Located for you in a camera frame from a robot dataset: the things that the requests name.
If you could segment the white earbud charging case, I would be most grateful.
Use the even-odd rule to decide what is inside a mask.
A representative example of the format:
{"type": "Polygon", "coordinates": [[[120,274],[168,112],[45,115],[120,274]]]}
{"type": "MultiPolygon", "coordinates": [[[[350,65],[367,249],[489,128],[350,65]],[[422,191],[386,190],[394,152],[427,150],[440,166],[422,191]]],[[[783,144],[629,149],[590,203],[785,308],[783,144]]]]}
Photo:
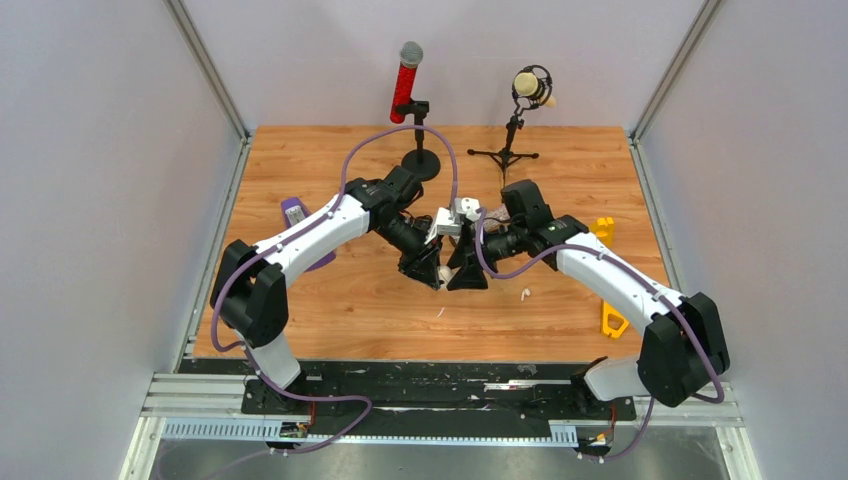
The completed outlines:
{"type": "Polygon", "coordinates": [[[441,285],[446,285],[453,278],[454,272],[449,267],[442,265],[438,267],[438,278],[441,285]]]}

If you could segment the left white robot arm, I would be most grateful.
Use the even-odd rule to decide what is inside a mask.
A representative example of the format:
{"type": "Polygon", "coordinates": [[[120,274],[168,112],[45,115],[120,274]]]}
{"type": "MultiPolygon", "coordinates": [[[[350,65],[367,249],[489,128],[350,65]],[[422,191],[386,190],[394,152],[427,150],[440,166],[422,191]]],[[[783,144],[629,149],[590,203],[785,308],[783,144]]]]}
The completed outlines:
{"type": "Polygon", "coordinates": [[[223,251],[210,297],[214,314],[241,339],[254,367],[271,382],[268,400],[283,413],[298,411],[306,386],[285,337],[287,290],[343,244],[375,232],[400,253],[398,270],[434,290],[440,287],[441,242],[404,212],[423,191],[412,172],[394,167],[385,178],[357,178],[322,209],[282,233],[223,251]]]}

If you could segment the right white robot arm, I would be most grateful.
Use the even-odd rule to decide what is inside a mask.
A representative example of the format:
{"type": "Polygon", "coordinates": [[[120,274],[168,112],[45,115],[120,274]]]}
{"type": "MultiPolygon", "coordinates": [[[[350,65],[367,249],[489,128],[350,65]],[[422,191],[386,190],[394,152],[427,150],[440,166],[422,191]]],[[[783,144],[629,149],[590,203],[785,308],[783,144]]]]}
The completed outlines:
{"type": "Polygon", "coordinates": [[[472,198],[439,209],[432,228],[457,239],[449,260],[450,290],[485,289],[489,279],[508,279],[499,260],[529,255],[578,281],[618,311],[642,339],[637,355],[602,357],[577,374],[571,403],[596,417],[612,400],[650,397],[667,407],[689,398],[720,403],[720,375],[730,366],[716,303],[702,292],[685,295],[638,271],[570,215],[555,217],[539,187],[521,180],[504,187],[508,214],[498,231],[485,230],[487,211],[472,198]]]}

